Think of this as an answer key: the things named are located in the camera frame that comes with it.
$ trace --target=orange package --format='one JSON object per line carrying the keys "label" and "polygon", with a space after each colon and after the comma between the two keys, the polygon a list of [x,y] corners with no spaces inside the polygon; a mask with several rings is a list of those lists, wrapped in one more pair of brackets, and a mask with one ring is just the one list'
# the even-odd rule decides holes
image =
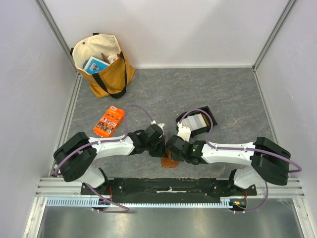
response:
{"label": "orange package", "polygon": [[101,137],[110,137],[123,119],[124,110],[111,106],[94,127],[94,131]]}

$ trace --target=purple cable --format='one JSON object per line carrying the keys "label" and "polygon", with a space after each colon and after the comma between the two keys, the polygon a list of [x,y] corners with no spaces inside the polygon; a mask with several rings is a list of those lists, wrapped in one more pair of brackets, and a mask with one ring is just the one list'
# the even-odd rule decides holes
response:
{"label": "purple cable", "polygon": [[[241,150],[241,151],[246,150],[246,151],[254,151],[254,152],[259,152],[259,153],[271,155],[271,156],[274,156],[274,157],[276,157],[276,158],[278,158],[278,159],[281,159],[281,160],[283,160],[283,161],[286,161],[286,162],[288,162],[288,163],[294,165],[294,166],[297,168],[296,170],[291,170],[291,171],[289,171],[289,173],[297,173],[297,172],[302,171],[302,167],[300,167],[300,166],[299,166],[297,163],[295,163],[294,161],[291,161],[291,160],[289,160],[289,159],[287,159],[287,158],[285,158],[285,157],[283,157],[283,156],[281,156],[281,155],[278,155],[278,154],[275,154],[275,153],[272,153],[272,152],[269,152],[269,151],[266,151],[266,150],[261,150],[261,149],[257,149],[257,148],[244,148],[244,147],[216,147],[216,146],[212,145],[212,144],[209,142],[209,136],[210,136],[211,131],[212,131],[212,129],[213,129],[213,123],[212,123],[212,119],[211,119],[211,117],[209,116],[209,114],[206,113],[204,110],[201,110],[201,109],[193,109],[193,110],[190,110],[190,111],[188,111],[187,113],[185,113],[185,115],[181,118],[181,120],[180,120],[179,122],[181,123],[181,122],[184,120],[184,118],[186,118],[186,116],[187,116],[189,113],[192,113],[192,112],[202,112],[202,113],[204,113],[204,114],[208,117],[208,119],[209,119],[209,121],[210,121],[210,124],[211,124],[211,128],[210,128],[209,132],[208,132],[207,135],[206,135],[206,143],[207,143],[207,145],[209,145],[211,148],[216,149],[216,150]],[[267,198],[268,198],[268,186],[267,186],[267,183],[266,183],[266,182],[264,182],[264,183],[265,183],[265,187],[266,187],[266,195],[265,195],[265,198],[264,198],[263,203],[262,203],[259,207],[257,207],[257,208],[254,208],[254,209],[251,209],[251,210],[248,210],[248,211],[244,211],[244,212],[238,212],[238,211],[236,211],[235,213],[249,213],[249,212],[254,212],[254,211],[259,210],[260,208],[262,208],[262,207],[266,204]]]}
{"label": "purple cable", "polygon": [[[77,152],[85,149],[86,147],[88,146],[91,146],[91,145],[96,145],[96,144],[99,144],[99,143],[106,143],[106,142],[119,142],[121,140],[124,140],[125,138],[128,137],[128,132],[129,132],[129,128],[128,128],[128,123],[127,123],[127,120],[126,120],[126,115],[127,115],[127,110],[130,108],[130,107],[138,107],[138,108],[141,108],[148,116],[149,118],[151,119],[151,121],[154,121],[154,118],[151,116],[151,114],[142,106],[139,106],[139,105],[136,105],[136,104],[131,104],[129,105],[128,107],[126,107],[126,109],[124,110],[124,115],[123,115],[123,120],[124,120],[124,125],[125,125],[125,135],[124,137],[122,137],[121,139],[105,139],[105,140],[100,140],[100,141],[95,141],[95,142],[90,142],[90,143],[87,143],[79,148],[77,148],[76,150],[74,150],[73,152],[71,152],[69,155],[67,155],[59,164],[58,166],[56,167],[55,171],[54,171],[54,174],[56,176],[58,175],[61,175],[58,173],[58,170],[60,169],[60,167],[65,164],[65,162],[71,158],[73,155],[75,155]],[[117,204],[115,202],[112,202],[106,198],[104,198],[103,196],[101,196],[96,190],[93,189],[93,187],[91,187],[89,184],[87,184],[87,187],[90,188],[90,190],[95,194],[97,195],[98,197],[100,197],[101,199],[104,199],[106,200],[108,203],[111,203],[113,205],[116,205],[118,207],[121,207],[121,208],[124,208],[125,210],[122,210],[122,211],[100,211],[99,212],[104,212],[104,213],[125,213],[125,212],[129,212],[130,209],[128,207],[125,207],[125,206],[122,206],[120,204]]]}
{"label": "purple cable", "polygon": [[118,203],[112,202],[112,201],[109,200],[109,199],[106,199],[105,197],[103,197],[102,195],[100,195],[100,194],[99,194],[93,187],[91,187],[89,184],[85,183],[85,185],[86,185],[88,188],[90,188],[90,190],[91,190],[95,195],[97,195],[99,198],[101,198],[102,200],[105,200],[107,203],[110,203],[110,204],[113,204],[113,205],[115,205],[115,206],[117,206],[117,207],[121,207],[121,208],[125,209],[125,210],[119,210],[119,211],[103,211],[103,210],[93,209],[94,211],[96,211],[96,212],[103,212],[103,213],[127,213],[127,212],[130,211],[130,208],[128,208],[128,207],[122,206],[122,205],[120,205],[120,204],[118,204]]}

